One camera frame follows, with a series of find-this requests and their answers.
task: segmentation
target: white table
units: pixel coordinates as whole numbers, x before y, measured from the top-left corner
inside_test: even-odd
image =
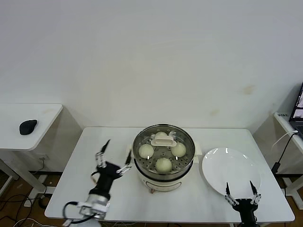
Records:
[[[294,128],[289,123],[290,115],[288,113],[276,112],[274,114],[274,117],[286,132],[294,131]],[[298,149],[303,153],[303,139],[298,135],[294,135],[292,141],[298,147]],[[294,182],[291,182],[291,180],[287,177],[283,177],[282,179],[285,185],[287,186],[286,195],[291,196],[294,199],[294,202],[296,203],[298,209],[303,210],[303,200],[298,193],[298,189],[303,187],[303,176],[299,177]]]
[[[62,208],[69,201],[85,201],[94,187],[90,174],[96,167],[94,155],[111,139],[105,158],[122,166],[126,148],[142,128],[85,128],[78,144],[60,178],[47,206],[45,215],[61,218]],[[194,141],[200,144],[205,154],[213,148],[229,147],[243,152],[258,166],[261,172],[262,199],[255,212],[260,223],[289,222],[294,220],[279,185],[251,133],[242,129],[185,129]],[[182,186],[171,192],[149,193],[136,169],[128,171],[114,181],[110,208],[106,220],[130,222],[175,222],[175,223],[239,223],[234,211],[222,195],[204,179],[199,164],[194,164]],[[69,206],[69,218],[82,218],[79,209]]]
[[[56,117],[62,110],[61,104],[0,104],[0,155],[1,159],[13,171],[27,181],[33,190],[29,198],[33,199],[38,193],[45,192],[42,182],[46,175],[36,179],[28,172],[22,160],[18,158],[19,151],[30,151],[35,149],[43,136],[46,134]],[[27,120],[37,119],[38,124],[29,135],[20,135],[19,125]],[[54,187],[47,187],[46,192],[52,193]],[[31,206],[29,201],[25,202],[27,207]]]

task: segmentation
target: steamed bun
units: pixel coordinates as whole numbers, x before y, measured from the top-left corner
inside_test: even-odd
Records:
[[[171,153],[173,156],[183,157],[186,154],[186,147],[183,143],[177,143],[175,147],[171,148]]]
[[[156,162],[156,170],[159,173],[167,173],[172,169],[172,163],[167,158],[159,158]]]
[[[149,144],[143,144],[140,148],[139,148],[139,155],[141,158],[145,158],[147,159],[147,157],[152,157],[153,156],[153,147]]]

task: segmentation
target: black mouse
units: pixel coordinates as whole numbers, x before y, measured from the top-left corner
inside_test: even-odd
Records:
[[[35,126],[37,125],[37,120],[28,120],[25,122],[22,122],[19,126],[19,131],[21,135],[28,135],[33,132],[35,129]]]

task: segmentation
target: electric steamer pot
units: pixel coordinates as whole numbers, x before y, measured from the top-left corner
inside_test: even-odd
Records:
[[[139,148],[143,144],[155,145],[154,139],[158,132],[164,132],[166,135],[172,136],[172,144],[168,146],[152,146],[154,150],[153,156],[148,157],[148,159],[140,157]],[[182,157],[176,157],[171,152],[176,142],[180,142],[186,147],[186,153]],[[195,145],[190,135],[183,129],[169,124],[158,124],[144,129],[136,136],[133,143],[133,154],[139,176],[142,179],[146,179],[146,182],[153,182],[152,185],[157,184],[157,186],[169,186],[172,183],[179,183],[181,185],[181,178],[189,172],[193,164]],[[172,163],[172,170],[166,173],[158,172],[156,170],[156,161],[159,158],[169,159]],[[177,187],[165,189],[164,191],[170,191]],[[159,187],[156,187],[155,190],[163,191]]]

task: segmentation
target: white wall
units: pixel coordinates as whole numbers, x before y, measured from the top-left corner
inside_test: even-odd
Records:
[[[302,8],[2,0],[0,102],[62,103],[81,127],[169,122],[254,133],[302,81]]]

